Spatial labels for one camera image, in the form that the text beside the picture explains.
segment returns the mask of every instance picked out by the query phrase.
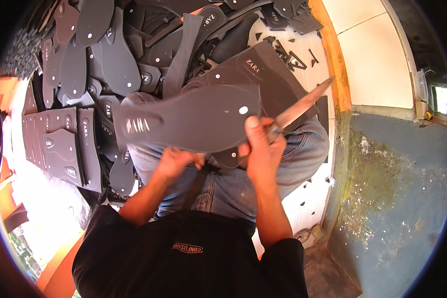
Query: knife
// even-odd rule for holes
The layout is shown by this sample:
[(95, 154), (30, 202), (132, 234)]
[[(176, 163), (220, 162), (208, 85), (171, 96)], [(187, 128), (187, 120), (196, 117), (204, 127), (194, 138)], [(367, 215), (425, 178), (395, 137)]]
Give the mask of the knife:
[(294, 105), (286, 109), (283, 113), (275, 118), (275, 121), (266, 128), (266, 135), (268, 138), (268, 144), (273, 143), (276, 138), (282, 133), (282, 131), (290, 125), (293, 121), (298, 119), (304, 114), (313, 104), (315, 104), (321, 97), (323, 92), (331, 86), (335, 76), (325, 80), (322, 84), (318, 85), (312, 92), (305, 95), (298, 100)]

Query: shirt logo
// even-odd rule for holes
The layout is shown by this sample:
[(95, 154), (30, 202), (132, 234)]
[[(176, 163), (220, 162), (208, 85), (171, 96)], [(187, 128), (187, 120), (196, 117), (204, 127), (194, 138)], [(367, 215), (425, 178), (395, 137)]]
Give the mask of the shirt logo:
[(202, 247), (185, 243), (176, 243), (172, 246), (172, 249), (180, 250), (186, 254), (198, 254), (203, 252)]

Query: concrete wall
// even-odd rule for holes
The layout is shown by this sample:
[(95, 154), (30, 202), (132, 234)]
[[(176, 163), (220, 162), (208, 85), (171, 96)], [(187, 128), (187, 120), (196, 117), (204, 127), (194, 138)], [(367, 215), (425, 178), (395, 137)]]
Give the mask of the concrete wall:
[(364, 113), (350, 124), (344, 204), (328, 251), (360, 297), (402, 297), (447, 218), (447, 127)]

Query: man's right hand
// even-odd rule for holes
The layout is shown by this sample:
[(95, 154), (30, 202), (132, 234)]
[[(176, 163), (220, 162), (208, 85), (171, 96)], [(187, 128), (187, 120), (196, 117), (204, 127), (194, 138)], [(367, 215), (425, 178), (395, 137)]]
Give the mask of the man's right hand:
[(273, 122), (272, 118), (256, 116), (245, 121), (248, 142), (238, 147), (239, 156), (248, 156), (247, 174), (255, 188), (276, 184), (276, 171), (280, 165), (286, 140), (280, 135), (273, 144), (268, 144), (265, 127)]

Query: jeans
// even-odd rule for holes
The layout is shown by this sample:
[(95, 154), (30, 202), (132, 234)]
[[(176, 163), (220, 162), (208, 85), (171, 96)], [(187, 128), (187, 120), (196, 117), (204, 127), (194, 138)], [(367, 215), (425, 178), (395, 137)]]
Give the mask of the jeans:
[[(133, 103), (126, 98), (122, 104)], [(286, 149), (276, 174), (282, 199), (316, 173), (329, 150), (328, 135), (316, 117), (286, 135), (286, 140)], [(128, 144), (128, 149), (138, 175), (143, 183), (147, 184), (161, 159), (163, 148)], [(185, 168), (159, 205), (156, 218), (181, 209), (185, 194), (197, 171), (194, 166)], [(256, 194), (246, 171), (237, 168), (227, 175), (209, 173), (191, 210), (215, 213), (228, 218), (243, 218), (255, 223)]]

